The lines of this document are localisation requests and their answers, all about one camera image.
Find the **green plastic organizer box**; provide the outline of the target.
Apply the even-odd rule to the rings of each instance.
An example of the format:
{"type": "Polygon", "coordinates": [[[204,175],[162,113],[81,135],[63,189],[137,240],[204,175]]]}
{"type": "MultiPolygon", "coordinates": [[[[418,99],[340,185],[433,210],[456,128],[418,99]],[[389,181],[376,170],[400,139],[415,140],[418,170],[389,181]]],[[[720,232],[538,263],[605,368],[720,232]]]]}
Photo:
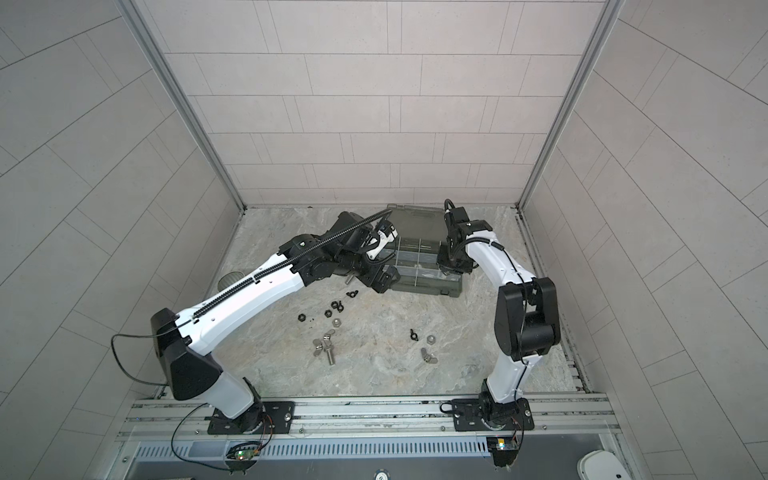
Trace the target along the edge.
{"type": "Polygon", "coordinates": [[[444,273],[438,265],[438,256],[445,247],[447,229],[444,212],[440,208],[388,204],[392,210],[388,220],[395,226],[398,237],[382,251],[398,270],[400,279],[390,289],[400,292],[449,296],[458,298],[462,293],[460,274],[444,273]]]}

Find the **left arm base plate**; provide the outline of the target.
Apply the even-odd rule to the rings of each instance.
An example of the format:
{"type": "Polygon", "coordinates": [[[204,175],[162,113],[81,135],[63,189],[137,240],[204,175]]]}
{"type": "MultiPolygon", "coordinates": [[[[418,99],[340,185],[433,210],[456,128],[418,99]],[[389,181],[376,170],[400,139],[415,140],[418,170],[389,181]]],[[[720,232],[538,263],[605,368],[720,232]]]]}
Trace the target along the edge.
{"type": "Polygon", "coordinates": [[[295,403],[291,401],[256,402],[235,418],[215,408],[209,417],[209,435],[287,434],[290,431],[295,403]]]}

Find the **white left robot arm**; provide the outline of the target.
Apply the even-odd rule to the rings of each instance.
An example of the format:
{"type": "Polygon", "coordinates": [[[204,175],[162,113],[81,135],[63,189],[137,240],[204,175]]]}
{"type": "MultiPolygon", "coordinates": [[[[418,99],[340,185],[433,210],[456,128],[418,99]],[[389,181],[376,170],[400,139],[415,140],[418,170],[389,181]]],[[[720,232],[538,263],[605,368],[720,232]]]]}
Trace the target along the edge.
{"type": "Polygon", "coordinates": [[[390,214],[385,209],[363,218],[344,211],[324,234],[293,237],[217,295],[178,313],[168,308],[155,313],[150,320],[155,353],[173,397],[213,406],[234,432],[258,430],[265,410],[255,387],[222,367],[214,349],[273,303],[333,275],[352,275],[386,292],[399,279],[396,268],[378,256],[397,237],[390,214]]]}

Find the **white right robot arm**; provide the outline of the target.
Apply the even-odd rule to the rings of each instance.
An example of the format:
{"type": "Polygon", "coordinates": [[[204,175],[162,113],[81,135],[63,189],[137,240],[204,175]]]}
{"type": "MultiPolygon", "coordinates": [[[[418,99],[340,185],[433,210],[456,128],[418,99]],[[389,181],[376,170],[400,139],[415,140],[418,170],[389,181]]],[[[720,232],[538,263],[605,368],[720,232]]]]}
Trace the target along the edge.
{"type": "Polygon", "coordinates": [[[479,268],[497,288],[494,335],[500,349],[479,394],[478,412],[492,430],[522,430],[522,384],[552,346],[560,343],[557,291],[514,260],[484,220],[472,220],[463,207],[444,201],[446,244],[438,265],[445,273],[479,268]]]}

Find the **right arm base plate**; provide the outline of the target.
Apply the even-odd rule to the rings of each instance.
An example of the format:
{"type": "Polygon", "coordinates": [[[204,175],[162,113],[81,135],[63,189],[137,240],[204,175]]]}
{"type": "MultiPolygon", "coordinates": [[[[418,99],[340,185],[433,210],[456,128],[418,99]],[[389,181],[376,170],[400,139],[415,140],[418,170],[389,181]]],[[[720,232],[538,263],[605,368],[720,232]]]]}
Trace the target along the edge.
{"type": "Polygon", "coordinates": [[[490,396],[455,398],[441,403],[439,410],[452,418],[457,432],[532,431],[532,410],[525,398],[497,403],[490,396]]]}

